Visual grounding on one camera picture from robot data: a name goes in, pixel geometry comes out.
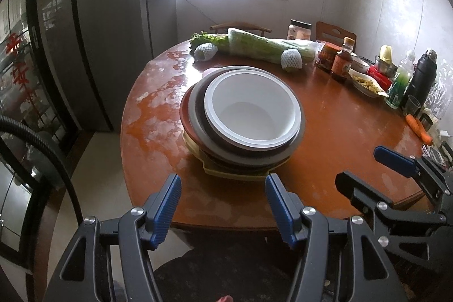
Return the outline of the yellow scalloped plate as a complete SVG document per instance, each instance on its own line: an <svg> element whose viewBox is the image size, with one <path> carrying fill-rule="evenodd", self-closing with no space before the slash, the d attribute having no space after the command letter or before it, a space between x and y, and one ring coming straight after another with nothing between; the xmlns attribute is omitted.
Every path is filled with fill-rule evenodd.
<svg viewBox="0 0 453 302"><path fill-rule="evenodd" d="M204 172L208 175L223 179L231 179L245 182L262 182L268 174L275 171L277 168L289 161L286 158L280 162L269 166L262 167L243 167L223 162L213 156L205 153L190 137L183 131L182 138L184 145L188 150L202 163Z"/></svg>

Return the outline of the orange plastic bowl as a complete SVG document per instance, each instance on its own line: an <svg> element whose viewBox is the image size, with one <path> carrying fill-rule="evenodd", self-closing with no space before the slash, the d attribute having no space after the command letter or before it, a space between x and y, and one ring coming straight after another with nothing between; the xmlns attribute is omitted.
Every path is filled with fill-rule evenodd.
<svg viewBox="0 0 453 302"><path fill-rule="evenodd" d="M189 88L180 104L180 121L185 132L205 153L218 158L225 153L227 144L208 122L204 112L204 94L207 86L226 71L226 67L210 69L200 81Z"/></svg>

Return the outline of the orange carrot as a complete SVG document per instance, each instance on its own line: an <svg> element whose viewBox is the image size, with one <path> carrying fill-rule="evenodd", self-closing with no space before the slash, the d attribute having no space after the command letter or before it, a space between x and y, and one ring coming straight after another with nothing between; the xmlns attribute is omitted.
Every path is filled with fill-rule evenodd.
<svg viewBox="0 0 453 302"><path fill-rule="evenodd" d="M407 114L405 116L405 121L412 129L412 131L417 135L417 137L425 144L425 145L433 145L433 138L426 132L425 128L423 127L422 123L419 121L418 118L412 116L411 114Z"/></svg>

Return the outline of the drinking glass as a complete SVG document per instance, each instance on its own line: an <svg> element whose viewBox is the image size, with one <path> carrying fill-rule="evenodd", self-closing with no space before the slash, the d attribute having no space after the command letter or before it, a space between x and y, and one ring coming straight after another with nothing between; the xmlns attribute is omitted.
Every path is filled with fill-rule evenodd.
<svg viewBox="0 0 453 302"><path fill-rule="evenodd" d="M403 106L404 115L405 116L411 115L413 117L416 117L417 112L420 110L420 108L421 108L421 105L420 105L419 101L414 96L409 94L407 96L407 101L406 101L405 105Z"/></svg>

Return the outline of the black thermos flask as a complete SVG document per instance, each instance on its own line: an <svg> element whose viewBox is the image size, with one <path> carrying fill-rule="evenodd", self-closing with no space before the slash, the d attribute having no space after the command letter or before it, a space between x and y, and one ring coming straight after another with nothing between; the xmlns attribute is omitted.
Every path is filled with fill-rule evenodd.
<svg viewBox="0 0 453 302"><path fill-rule="evenodd" d="M437 76L437 57L437 53L432 49L426 51L420 57L412 80L401 101L402 107L405 107L410 95L412 95L420 105L425 103Z"/></svg>

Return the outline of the plate of yellow food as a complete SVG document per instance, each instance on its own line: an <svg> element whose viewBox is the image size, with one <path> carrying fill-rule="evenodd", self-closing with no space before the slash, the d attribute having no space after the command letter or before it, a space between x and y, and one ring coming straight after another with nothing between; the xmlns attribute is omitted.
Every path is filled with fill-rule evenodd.
<svg viewBox="0 0 453 302"><path fill-rule="evenodd" d="M370 77L367 74L359 73L355 70L349 70L349 77L354 88L367 97L388 97L388 93L380 87L378 82L373 77Z"/></svg>

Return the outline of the red packet box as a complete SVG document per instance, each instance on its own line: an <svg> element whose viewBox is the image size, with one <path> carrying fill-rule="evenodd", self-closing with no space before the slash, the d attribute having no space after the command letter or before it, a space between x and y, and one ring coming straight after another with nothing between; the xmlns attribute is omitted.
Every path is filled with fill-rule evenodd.
<svg viewBox="0 0 453 302"><path fill-rule="evenodd" d="M388 91L388 89L392 85L392 80L379 72L378 68L375 65L369 67L369 69L367 70L367 75L375 79L379 86L385 91Z"/></svg>

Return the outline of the white bowl with food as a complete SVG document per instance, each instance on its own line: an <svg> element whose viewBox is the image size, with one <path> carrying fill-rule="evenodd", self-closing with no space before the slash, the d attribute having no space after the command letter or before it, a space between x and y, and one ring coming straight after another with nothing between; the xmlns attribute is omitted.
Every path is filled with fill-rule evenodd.
<svg viewBox="0 0 453 302"><path fill-rule="evenodd" d="M351 69L355 70L361 74L367 74L369 70L370 65L363 61L361 58L353 55L352 56L352 64L351 64Z"/></svg>

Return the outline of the steel bowl with yellow lid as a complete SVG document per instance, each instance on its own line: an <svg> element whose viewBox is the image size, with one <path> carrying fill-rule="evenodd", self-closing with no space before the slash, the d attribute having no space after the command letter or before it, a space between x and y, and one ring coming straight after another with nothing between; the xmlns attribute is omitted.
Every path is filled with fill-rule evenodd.
<svg viewBox="0 0 453 302"><path fill-rule="evenodd" d="M380 48L379 55L375 56L375 66L380 74L393 78L396 75L397 67L392 62L392 47L383 45Z"/></svg>

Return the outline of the red sauce jar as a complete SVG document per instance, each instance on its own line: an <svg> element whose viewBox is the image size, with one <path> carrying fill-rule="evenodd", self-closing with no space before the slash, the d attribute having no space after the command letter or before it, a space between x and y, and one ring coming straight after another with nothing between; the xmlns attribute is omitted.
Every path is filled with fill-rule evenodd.
<svg viewBox="0 0 453 302"><path fill-rule="evenodd" d="M324 71L330 72L334 63L335 57L341 51L340 46L328 41L321 42L321 49L315 59L316 66Z"/></svg>

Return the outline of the foam-netted fruit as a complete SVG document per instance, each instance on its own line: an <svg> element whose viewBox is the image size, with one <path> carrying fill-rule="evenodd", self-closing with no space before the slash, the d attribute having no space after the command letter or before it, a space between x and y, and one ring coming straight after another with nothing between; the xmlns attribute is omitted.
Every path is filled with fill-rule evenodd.
<svg viewBox="0 0 453 302"><path fill-rule="evenodd" d="M198 45L193 52L195 61L210 61L217 54L218 47L213 43L203 43Z"/></svg>
<svg viewBox="0 0 453 302"><path fill-rule="evenodd" d="M297 49L286 49L281 54L280 64L284 70L301 70L302 56Z"/></svg>

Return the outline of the wrapped napa cabbage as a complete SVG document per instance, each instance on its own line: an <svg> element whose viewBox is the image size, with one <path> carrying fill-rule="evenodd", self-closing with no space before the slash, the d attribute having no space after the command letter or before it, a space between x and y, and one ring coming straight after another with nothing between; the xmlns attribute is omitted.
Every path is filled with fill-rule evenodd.
<svg viewBox="0 0 453 302"><path fill-rule="evenodd" d="M236 28L229 28L227 37L232 55L273 64L280 64L281 54L285 50L296 49L306 63L313 61L318 51L318 44L314 41L265 38Z"/></svg>

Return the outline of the clear jar black lid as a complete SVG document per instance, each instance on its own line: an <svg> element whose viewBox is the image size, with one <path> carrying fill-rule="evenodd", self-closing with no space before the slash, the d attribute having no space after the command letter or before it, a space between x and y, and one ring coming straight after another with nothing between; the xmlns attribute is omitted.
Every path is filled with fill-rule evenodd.
<svg viewBox="0 0 453 302"><path fill-rule="evenodd" d="M290 21L287 39L288 40L310 40L313 26L310 23L301 22L295 19Z"/></svg>

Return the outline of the green leafy lettuce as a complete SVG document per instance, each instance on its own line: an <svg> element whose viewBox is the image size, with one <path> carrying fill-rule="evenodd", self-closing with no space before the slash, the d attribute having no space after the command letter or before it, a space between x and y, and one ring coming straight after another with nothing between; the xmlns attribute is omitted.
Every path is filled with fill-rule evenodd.
<svg viewBox="0 0 453 302"><path fill-rule="evenodd" d="M220 53L229 53L230 46L227 34L209 34L205 31L193 33L190 39L190 51L193 53L200 45L214 44Z"/></svg>

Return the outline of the curved wooden chair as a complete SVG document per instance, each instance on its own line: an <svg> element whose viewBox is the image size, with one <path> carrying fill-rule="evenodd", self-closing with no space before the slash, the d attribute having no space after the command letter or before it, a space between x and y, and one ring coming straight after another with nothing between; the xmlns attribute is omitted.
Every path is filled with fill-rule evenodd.
<svg viewBox="0 0 453 302"><path fill-rule="evenodd" d="M260 32L261 36L265 35L265 33L272 32L270 28L262 27L248 22L223 22L220 24L210 26L210 30L214 31L215 33L217 33L220 29L228 30L229 28L237 28L243 31L258 31Z"/></svg>

